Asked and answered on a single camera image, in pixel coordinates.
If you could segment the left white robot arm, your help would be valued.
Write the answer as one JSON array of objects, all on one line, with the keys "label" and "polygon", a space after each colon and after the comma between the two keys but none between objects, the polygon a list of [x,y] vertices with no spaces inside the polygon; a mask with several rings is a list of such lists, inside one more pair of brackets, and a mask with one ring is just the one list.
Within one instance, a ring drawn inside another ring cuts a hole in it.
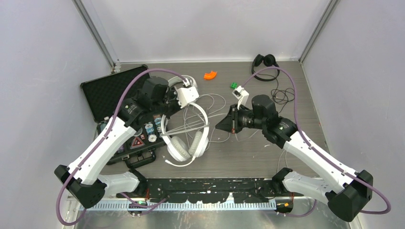
[{"label": "left white robot arm", "polygon": [[100,172],[121,146],[136,153],[163,146],[160,119],[179,110],[176,88],[163,78],[148,78],[135,96],[119,102],[117,114],[86,151],[68,166],[59,165],[55,175],[85,209],[117,193],[142,197],[146,179],[135,169],[115,175]]}]

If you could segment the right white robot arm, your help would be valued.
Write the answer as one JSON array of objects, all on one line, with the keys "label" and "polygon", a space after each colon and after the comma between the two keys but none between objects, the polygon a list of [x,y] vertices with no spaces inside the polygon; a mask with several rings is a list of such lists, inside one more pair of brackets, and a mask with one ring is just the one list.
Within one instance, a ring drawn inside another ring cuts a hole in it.
[{"label": "right white robot arm", "polygon": [[232,134],[243,128],[261,130],[267,141],[293,154],[321,177],[314,179],[285,167],[272,177],[273,191],[277,195],[303,194],[327,205],[341,220],[353,221],[372,198],[373,176],[367,170],[357,172],[323,149],[317,149],[293,121],[279,116],[269,96],[257,95],[251,103],[251,109],[231,105],[226,117],[215,127]]}]

